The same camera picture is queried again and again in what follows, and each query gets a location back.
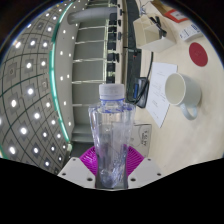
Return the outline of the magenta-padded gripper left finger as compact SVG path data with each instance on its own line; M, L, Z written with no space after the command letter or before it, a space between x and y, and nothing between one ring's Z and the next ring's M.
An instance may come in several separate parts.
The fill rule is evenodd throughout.
M95 188L98 161L95 148L89 148L80 157L71 157L58 176L84 188Z

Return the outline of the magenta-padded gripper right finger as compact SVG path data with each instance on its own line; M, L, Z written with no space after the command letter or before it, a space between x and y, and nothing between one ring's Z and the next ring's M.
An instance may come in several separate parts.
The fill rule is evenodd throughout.
M129 147L126 175L128 187L139 188L160 179L162 172L151 158L146 158L133 147Z

